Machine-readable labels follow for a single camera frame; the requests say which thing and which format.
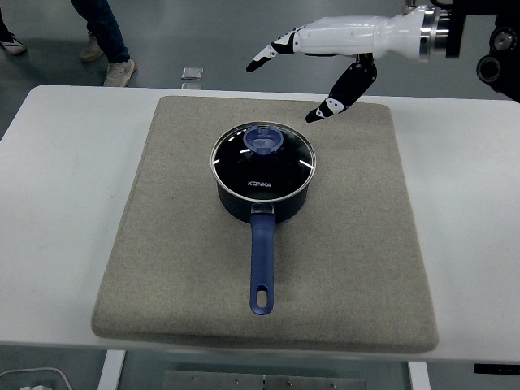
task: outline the glass lid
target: glass lid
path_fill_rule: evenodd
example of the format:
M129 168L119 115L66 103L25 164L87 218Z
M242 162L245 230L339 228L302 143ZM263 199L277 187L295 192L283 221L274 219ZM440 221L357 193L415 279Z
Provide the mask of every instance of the glass lid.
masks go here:
M310 143L277 123L246 123L225 133L211 155L217 181L249 200L275 200L303 189L315 169Z

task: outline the gray felt pad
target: gray felt pad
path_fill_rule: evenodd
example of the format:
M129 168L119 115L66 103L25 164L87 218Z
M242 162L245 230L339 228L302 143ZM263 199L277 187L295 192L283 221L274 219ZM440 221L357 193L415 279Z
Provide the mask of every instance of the gray felt pad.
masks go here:
M163 97L93 312L104 337L253 349L418 353L438 336L392 117L355 104ZM288 125L313 145L305 205L275 229L275 308L249 308L250 226L220 204L216 140Z

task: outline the white shoe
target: white shoe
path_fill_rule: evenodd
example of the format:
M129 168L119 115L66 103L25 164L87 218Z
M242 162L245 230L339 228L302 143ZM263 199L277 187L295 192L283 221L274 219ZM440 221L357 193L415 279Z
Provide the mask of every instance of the white shoe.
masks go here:
M12 55L22 54L25 51L25 46L22 42L17 41L13 37L13 42L0 42L6 48L7 53Z
M109 63L103 87L126 87L137 69L133 59L126 63Z
M103 50L98 45L98 39L89 32L89 43L80 52L80 60L84 63L91 63L104 55Z

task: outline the pot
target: pot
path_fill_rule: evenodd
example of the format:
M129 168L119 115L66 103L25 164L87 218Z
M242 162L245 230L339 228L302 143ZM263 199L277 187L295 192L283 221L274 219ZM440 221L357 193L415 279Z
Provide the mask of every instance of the pot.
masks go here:
M223 206L251 225L249 305L255 314L269 314L275 301L275 224L303 206L316 168L314 150L283 124L253 122L223 134L210 162Z

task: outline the blue pot handle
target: blue pot handle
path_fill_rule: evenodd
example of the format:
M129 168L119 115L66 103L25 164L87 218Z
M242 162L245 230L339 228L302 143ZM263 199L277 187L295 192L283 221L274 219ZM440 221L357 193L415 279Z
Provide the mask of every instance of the blue pot handle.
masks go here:
M275 304L275 220L273 213L251 214L251 295L249 305L258 315L269 314ZM258 295L266 294L266 305Z

